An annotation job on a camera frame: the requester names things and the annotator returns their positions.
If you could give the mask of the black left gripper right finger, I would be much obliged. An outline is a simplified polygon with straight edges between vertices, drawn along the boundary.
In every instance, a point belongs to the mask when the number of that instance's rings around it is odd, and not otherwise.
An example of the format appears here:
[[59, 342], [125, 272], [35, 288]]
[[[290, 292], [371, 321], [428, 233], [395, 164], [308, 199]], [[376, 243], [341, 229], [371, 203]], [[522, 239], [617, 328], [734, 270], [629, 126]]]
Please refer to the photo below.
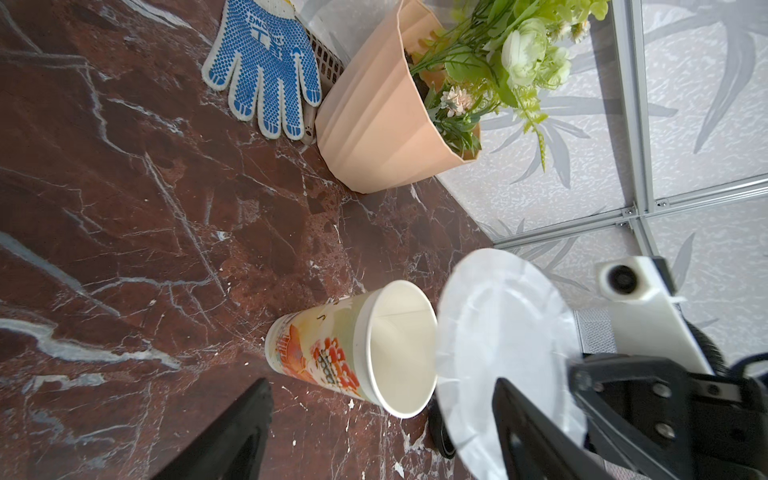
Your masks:
[[609, 479], [509, 380], [496, 380], [492, 410], [510, 479]]

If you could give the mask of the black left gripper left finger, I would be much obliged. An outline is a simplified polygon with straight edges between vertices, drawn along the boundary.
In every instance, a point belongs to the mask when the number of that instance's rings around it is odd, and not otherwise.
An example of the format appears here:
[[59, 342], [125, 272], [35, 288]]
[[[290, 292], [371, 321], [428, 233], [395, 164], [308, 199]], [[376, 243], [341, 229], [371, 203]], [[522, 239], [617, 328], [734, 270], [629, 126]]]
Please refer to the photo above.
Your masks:
[[257, 480], [273, 408], [270, 384], [261, 378], [154, 477]]

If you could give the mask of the printed paper milk tea cup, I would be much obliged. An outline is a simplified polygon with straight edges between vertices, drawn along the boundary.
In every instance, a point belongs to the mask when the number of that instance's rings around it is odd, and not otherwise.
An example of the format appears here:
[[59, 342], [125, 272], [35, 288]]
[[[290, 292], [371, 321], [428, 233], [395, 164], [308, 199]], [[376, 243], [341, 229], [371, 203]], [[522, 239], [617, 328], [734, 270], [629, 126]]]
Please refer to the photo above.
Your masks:
[[265, 355], [279, 374], [409, 419], [436, 388], [436, 337], [437, 318], [425, 293], [396, 280], [280, 317], [266, 335]]

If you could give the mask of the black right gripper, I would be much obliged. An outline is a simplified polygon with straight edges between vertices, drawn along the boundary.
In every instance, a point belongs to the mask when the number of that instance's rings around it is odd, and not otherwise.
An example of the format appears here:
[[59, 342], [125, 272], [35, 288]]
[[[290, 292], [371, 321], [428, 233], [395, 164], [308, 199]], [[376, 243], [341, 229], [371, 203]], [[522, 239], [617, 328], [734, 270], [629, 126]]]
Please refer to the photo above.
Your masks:
[[570, 367], [586, 448], [650, 479], [764, 479], [767, 388], [662, 357], [593, 355]]

